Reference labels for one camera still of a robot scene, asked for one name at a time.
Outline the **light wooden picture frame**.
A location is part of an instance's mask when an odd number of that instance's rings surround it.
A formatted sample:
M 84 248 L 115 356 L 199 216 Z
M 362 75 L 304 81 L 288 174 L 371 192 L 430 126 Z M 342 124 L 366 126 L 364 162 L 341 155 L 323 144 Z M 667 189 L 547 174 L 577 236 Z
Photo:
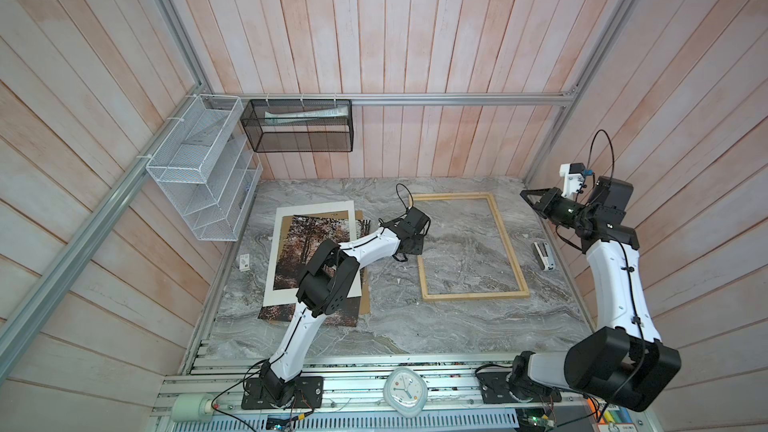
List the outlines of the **light wooden picture frame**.
M 490 192 L 415 194 L 437 222 L 417 257 L 426 302 L 530 297 L 511 239 Z

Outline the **white photo mat board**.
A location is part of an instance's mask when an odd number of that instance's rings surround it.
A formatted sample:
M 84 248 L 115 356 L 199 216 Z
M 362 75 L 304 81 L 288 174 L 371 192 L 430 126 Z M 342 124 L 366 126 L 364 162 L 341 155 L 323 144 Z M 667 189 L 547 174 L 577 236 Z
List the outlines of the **white photo mat board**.
M 276 265 L 277 252 L 278 252 L 278 241 L 279 241 L 281 219 L 284 216 L 290 216 L 290 215 L 317 214 L 317 213 L 327 213 L 327 212 L 337 212 L 337 211 L 346 211 L 349 214 L 349 221 L 350 221 L 350 226 L 349 226 L 350 240 L 349 241 L 360 238 L 357 236 L 357 233 L 356 233 L 357 217 L 356 217 L 354 202 L 351 200 L 279 207 L 276 210 L 273 243 L 271 246 L 271 251 L 269 256 L 269 264 L 267 268 L 267 279 L 265 282 L 265 291 L 264 291 L 264 297 L 263 297 L 264 306 L 293 303 L 293 300 L 290 298 L 291 291 L 289 290 L 273 291 L 273 279 L 274 279 L 275 265 Z

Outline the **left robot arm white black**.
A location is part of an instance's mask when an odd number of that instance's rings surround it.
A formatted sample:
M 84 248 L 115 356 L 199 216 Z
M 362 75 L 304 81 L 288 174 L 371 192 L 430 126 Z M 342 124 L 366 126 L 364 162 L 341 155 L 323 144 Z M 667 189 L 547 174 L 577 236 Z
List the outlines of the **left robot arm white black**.
M 405 262 L 423 251 L 431 219 L 414 206 L 371 234 L 351 242 L 323 241 L 302 268 L 298 303 L 276 352 L 254 377 L 273 403 L 283 406 L 293 397 L 295 379 L 320 326 L 347 299 L 357 273 L 371 263 L 391 257 Z

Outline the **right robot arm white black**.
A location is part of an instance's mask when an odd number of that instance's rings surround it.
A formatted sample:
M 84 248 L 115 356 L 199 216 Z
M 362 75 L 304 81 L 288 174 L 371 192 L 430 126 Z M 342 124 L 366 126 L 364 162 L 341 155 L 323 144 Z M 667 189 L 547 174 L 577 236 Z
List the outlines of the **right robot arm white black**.
M 506 378 L 514 399 L 571 391 L 642 412 L 680 371 L 681 356 L 663 344 L 645 301 L 636 231 L 622 223 L 632 193 L 630 183 L 607 176 L 596 181 L 585 203 L 557 187 L 522 191 L 540 217 L 580 238 L 593 275 L 598 326 L 566 352 L 518 355 Z

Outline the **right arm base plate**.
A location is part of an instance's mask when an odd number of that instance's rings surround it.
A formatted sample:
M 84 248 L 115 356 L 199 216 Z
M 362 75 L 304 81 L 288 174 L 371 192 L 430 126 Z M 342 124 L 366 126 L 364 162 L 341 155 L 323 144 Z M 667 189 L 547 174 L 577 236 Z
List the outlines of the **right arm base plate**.
M 559 390 L 515 376 L 511 371 L 484 369 L 476 374 L 484 404 L 559 403 Z

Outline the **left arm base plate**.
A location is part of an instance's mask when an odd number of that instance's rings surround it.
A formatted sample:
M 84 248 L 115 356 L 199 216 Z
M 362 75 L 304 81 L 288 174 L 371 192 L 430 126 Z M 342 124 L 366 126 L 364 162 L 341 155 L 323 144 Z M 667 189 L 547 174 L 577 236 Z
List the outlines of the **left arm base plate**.
M 243 410 L 272 408 L 320 408 L 324 379 L 320 376 L 301 376 L 288 382 L 277 377 L 254 377 L 244 382 L 241 401 Z

